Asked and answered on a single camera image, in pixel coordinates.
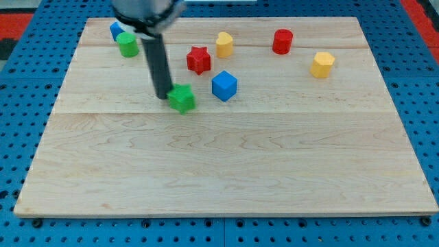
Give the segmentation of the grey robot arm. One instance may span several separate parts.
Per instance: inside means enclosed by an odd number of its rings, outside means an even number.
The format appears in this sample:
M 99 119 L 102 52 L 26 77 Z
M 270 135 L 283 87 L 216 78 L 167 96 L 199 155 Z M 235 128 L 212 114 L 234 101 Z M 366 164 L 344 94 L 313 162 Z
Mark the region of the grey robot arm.
M 185 11 L 183 0 L 112 0 L 121 29 L 141 39 L 154 91 L 167 99 L 173 89 L 163 32 Z

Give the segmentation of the blue block behind arm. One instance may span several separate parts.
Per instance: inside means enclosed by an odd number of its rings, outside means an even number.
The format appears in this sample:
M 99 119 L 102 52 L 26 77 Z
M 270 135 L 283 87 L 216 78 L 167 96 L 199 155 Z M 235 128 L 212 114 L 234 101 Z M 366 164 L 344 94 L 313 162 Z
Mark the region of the blue block behind arm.
M 118 35 L 123 33 L 124 30 L 120 27 L 118 22 L 114 22 L 110 25 L 110 33 L 112 35 L 112 39 L 116 42 Z

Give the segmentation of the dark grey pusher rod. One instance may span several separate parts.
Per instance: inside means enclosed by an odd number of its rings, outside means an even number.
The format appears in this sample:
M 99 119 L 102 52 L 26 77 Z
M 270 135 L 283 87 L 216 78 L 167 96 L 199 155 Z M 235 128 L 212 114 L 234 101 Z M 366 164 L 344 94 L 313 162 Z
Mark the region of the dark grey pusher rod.
M 143 39 L 142 45 L 155 94 L 159 99 L 167 99 L 167 94 L 173 89 L 173 84 L 163 35 Z

